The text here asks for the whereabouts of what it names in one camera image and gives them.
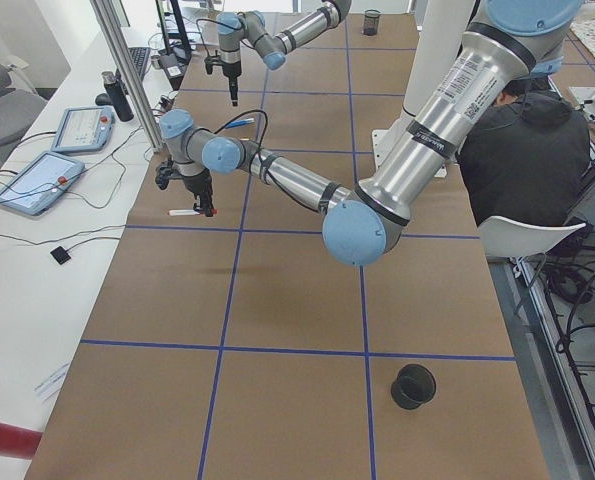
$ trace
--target tablet screen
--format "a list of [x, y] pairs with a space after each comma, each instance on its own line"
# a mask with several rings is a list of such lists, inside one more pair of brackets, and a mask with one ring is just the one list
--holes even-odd
[[33, 208], [42, 194], [59, 185], [59, 177], [73, 167], [73, 162], [46, 154], [32, 168], [0, 194], [0, 201], [15, 203], [25, 208]]
[[96, 142], [102, 110], [98, 108], [71, 110], [59, 137], [59, 147], [87, 147]]

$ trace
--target red cylinder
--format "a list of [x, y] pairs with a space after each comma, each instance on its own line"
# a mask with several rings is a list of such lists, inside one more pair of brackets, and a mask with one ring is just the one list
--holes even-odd
[[37, 451], [41, 435], [41, 432], [0, 423], [0, 455], [30, 460]]

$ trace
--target white desk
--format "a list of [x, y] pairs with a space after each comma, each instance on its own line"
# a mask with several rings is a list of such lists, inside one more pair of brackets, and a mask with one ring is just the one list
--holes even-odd
[[[129, 45], [147, 45], [147, 36], [125, 30]], [[57, 128], [67, 107], [92, 106], [103, 91], [101, 72], [114, 70], [114, 61], [101, 34], [66, 77], [28, 136]], [[161, 70], [151, 69], [144, 79], [151, 105], [170, 92]], [[116, 122], [102, 152], [79, 156], [93, 164], [126, 140], [139, 127], [137, 117]], [[23, 143], [4, 166], [19, 171], [40, 152], [50, 148], [52, 136]], [[109, 205], [91, 208], [80, 198], [65, 195], [38, 218], [28, 218], [0, 207], [0, 233], [35, 242], [56, 239], [107, 225], [123, 225], [146, 173], [150, 145], [138, 132], [115, 155], [126, 167], [121, 186]], [[122, 172], [108, 159], [87, 172], [72, 187], [95, 205], [104, 204]], [[0, 421], [43, 431], [57, 395], [41, 402], [34, 388], [60, 366], [70, 362], [112, 259], [117, 241], [97, 240], [72, 251], [72, 259], [58, 265], [50, 251], [68, 248], [86, 238], [119, 237], [123, 229], [80, 236], [59, 243], [30, 246], [0, 237]], [[29, 461], [0, 457], [0, 480], [21, 479]]]

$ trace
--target keyboard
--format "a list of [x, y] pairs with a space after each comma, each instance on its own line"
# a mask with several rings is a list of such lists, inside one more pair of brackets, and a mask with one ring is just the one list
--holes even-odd
[[150, 62], [150, 48], [130, 47], [128, 48], [128, 51], [133, 59], [140, 80], [143, 80], [146, 76], [146, 71], [148, 70], [148, 63]]

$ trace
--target black box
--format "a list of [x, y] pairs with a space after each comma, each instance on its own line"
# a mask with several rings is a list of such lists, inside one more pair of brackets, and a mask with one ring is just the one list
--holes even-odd
[[159, 65], [166, 74], [172, 89], [179, 90], [181, 81], [186, 74], [186, 65], [180, 63], [174, 53], [166, 55], [165, 52], [159, 57]]

